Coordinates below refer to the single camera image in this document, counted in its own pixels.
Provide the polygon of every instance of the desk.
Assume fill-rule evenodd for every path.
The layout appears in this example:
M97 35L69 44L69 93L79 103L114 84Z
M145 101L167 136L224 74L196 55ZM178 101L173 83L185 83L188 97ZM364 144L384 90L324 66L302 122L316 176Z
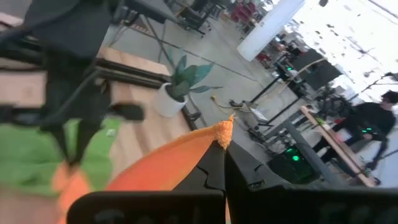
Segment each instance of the desk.
M309 112L308 108L302 106L300 111L308 118L308 120L314 124L318 125L318 122ZM335 150L341 159L347 164L347 166L355 173L361 172L359 167L364 167L364 164L358 159L357 155L343 142L338 141L332 136L336 136L336 133L328 126L323 125L323 128L317 126L316 129L321 133L321 135L328 141L331 146L329 150ZM359 174L358 178L367 187L375 187L376 181L373 177L366 177L364 174Z
M324 162L322 162L316 152L311 148L311 146L304 139L301 133L292 124L292 122L298 116L300 116L301 113L299 114L298 112L294 113L292 116L283 121L280 125L276 126L272 131L267 133L264 136L264 140L267 144L275 144L277 140L275 140L274 137L278 138L281 133L286 136L287 132L288 134L290 134L291 138L294 139L293 144L295 144L301 155L303 155L305 160L308 162L308 165L312 167L313 171L315 171L318 175L321 175L323 179L332 186L346 185L346 182L344 180L339 178L336 174L332 173L329 167Z
M0 13L0 21L10 24L20 23L15 17ZM165 65L123 53L114 49L103 48L99 57L155 73L169 74ZM45 75L0 75L0 103L15 103L21 106L40 106L44 102ZM152 98L156 90L138 85L113 82L112 101L140 103L145 109L142 123L125 122L114 141L110 158L114 164L111 178L137 161L151 150L190 131L182 112L174 118L163 118L152 107ZM0 188L0 222L8 224L54 224L58 220L56 199L37 195L25 195L5 188Z

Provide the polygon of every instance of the wooden table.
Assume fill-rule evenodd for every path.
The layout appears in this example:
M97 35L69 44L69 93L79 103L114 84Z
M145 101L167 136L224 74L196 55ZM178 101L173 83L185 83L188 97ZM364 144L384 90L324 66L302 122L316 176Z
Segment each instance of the wooden table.
M357 155L344 142L341 142L334 137L336 136L336 133L327 125L323 125L322 127L319 126L318 121L312 116L306 106L302 106L300 110L312 124L317 126L317 131L319 131L328 141L331 148L337 152L339 157L347 164L347 166L355 174L358 174L358 178L362 183L367 187L375 187L376 180L373 177L366 177L366 175L361 173L361 169L359 167L364 167L363 162L359 160Z
M18 18L0 13L0 20L18 24ZM99 57L130 67L169 75L165 65L123 53L114 49L103 48ZM0 65L15 66L18 62L0 61ZM0 75L0 103L14 103L21 106L40 106L44 103L45 74ZM111 178L136 162L151 150L190 132L182 112L174 118L159 115L152 106L156 90L125 83L112 83L112 101L139 103L144 107L145 120L141 123L124 122L111 147L110 157L113 162ZM0 223L7 224L54 224L58 220L55 198L37 195L24 195L0 188Z

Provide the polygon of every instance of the snake plant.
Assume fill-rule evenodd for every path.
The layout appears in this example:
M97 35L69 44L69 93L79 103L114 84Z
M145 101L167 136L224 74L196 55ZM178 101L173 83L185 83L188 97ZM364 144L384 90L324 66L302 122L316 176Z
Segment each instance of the snake plant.
M203 93L210 89L222 88L220 86L206 85L193 88L194 85L206 78L213 65L211 63L209 65L190 65L187 67L187 56L184 55L178 62L171 77L172 82L167 89L169 95L177 101L183 101L183 97L191 92Z

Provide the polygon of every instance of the black cloth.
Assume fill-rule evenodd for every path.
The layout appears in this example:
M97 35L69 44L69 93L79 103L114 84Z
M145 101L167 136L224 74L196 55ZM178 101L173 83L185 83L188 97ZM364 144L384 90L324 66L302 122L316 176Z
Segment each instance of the black cloth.
M390 133L394 127L396 118L391 111L385 110L380 107L379 103L363 103L355 106L350 115L344 119L341 123L335 125L332 129L339 131L345 128L350 132L352 138L345 141L350 146L359 140L363 139L363 129L367 128L367 124L375 127L378 133L372 135L372 140L383 141L386 136ZM325 138L321 140L313 147L315 152L323 149L324 147L330 146ZM381 154L387 149L386 141L384 141L380 147L379 152L374 158L374 162L377 163ZM322 156L323 162L329 162L332 158L336 157L337 153L333 149L328 149L327 152Z
M376 128L373 140L382 141L394 127L396 118L392 111L381 108L379 103L363 103L355 106L342 125L353 136L361 138L363 129Z
M335 132L341 130L342 128L346 128L346 126L343 123L336 124L334 127L332 127L332 130ZM357 141L361 140L359 137L352 137L349 140L345 141L345 144L347 146L351 146L352 144L356 143ZM313 147L313 150L315 152L319 152L321 149L324 147L330 146L328 141L322 137L321 140ZM333 158L337 157L337 152L334 149L328 149L324 155L321 156L321 160L326 163L331 161Z

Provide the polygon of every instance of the potted plant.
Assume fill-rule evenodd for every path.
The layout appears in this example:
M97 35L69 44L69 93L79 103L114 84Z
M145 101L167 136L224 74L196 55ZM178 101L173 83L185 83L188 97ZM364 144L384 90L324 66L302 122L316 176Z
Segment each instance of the potted plant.
M210 73L213 64L186 66L187 56L184 55L175 68L171 83L164 83L154 98L155 109L162 116L168 118L175 116L187 103L187 95L190 92L203 93L210 89L220 88L205 85L193 88Z

